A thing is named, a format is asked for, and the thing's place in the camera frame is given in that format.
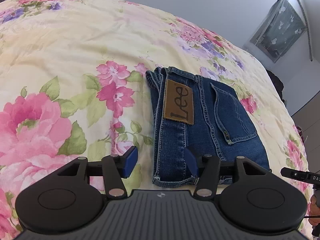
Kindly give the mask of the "person's right hand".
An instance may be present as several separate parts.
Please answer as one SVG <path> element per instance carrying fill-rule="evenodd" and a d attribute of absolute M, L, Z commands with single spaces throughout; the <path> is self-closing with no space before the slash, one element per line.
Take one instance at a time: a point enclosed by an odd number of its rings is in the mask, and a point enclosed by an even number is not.
<path fill-rule="evenodd" d="M 317 203 L 317 198 L 313 194 L 310 199 L 310 210 L 309 210 L 309 216 L 312 216 L 312 218 L 309 218 L 309 223 L 312 226 L 317 226 L 319 224 L 319 218 L 316 218 L 316 216 L 320 216 L 320 209 L 316 203 Z"/>

